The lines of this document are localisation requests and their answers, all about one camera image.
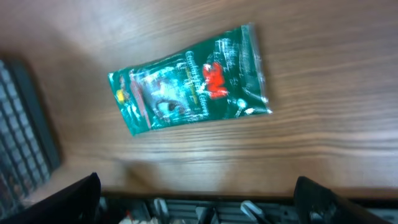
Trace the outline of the green 3M gloves packet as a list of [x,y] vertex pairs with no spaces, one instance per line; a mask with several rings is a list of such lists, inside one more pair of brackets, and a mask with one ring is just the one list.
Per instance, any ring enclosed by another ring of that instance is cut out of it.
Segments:
[[116,70],[108,80],[132,135],[272,112],[253,23]]

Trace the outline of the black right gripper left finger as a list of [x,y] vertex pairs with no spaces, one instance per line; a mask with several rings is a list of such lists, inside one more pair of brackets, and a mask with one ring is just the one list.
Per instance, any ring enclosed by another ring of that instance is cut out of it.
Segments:
[[71,184],[1,224],[94,223],[101,194],[97,173]]

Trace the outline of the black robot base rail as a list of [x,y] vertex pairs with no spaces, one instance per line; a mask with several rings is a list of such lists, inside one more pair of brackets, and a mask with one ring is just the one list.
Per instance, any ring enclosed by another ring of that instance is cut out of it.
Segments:
[[101,197],[101,223],[300,223],[289,203]]

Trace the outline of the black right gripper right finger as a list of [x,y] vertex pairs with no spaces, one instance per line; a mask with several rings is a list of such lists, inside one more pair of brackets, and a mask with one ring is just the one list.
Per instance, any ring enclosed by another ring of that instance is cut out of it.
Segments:
[[330,189],[300,176],[294,190],[294,204],[300,224],[388,224],[389,221],[340,197]]

